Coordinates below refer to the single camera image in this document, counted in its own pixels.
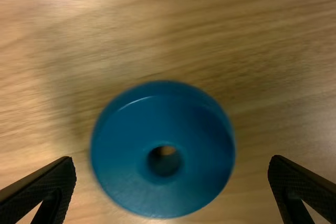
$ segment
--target wood grain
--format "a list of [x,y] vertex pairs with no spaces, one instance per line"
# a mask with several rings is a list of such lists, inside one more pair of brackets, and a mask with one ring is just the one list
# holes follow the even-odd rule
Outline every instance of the wood grain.
[[[0,4],[0,187],[72,156],[78,182],[65,223],[281,223],[266,173],[274,154],[336,182],[336,0]],[[238,145],[221,195],[172,220],[117,207],[88,161],[107,102],[157,79],[213,95]]]

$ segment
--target center hole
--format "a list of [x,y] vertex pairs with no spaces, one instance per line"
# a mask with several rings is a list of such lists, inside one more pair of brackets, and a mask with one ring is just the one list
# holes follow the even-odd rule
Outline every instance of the center hole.
[[150,170],[161,177],[174,175],[182,165],[179,152],[172,146],[160,146],[149,152]]

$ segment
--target blue disc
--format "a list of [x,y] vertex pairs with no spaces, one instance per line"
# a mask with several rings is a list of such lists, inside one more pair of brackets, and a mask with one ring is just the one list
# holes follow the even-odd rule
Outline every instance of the blue disc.
[[[173,153],[160,154],[162,146]],[[223,190],[235,162],[233,129],[205,92],[180,82],[149,82],[101,113],[91,161],[101,187],[121,207],[147,217],[179,217]]]

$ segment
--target wooden table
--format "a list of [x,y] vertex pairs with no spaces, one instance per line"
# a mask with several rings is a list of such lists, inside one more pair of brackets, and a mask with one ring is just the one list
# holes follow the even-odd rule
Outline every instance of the wooden table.
[[[274,154],[336,182],[336,0],[0,4],[0,187],[72,156],[78,181],[66,224],[281,223],[267,180]],[[88,159],[92,127],[108,101],[157,79],[213,95],[238,145],[220,196],[171,220],[117,207]]]

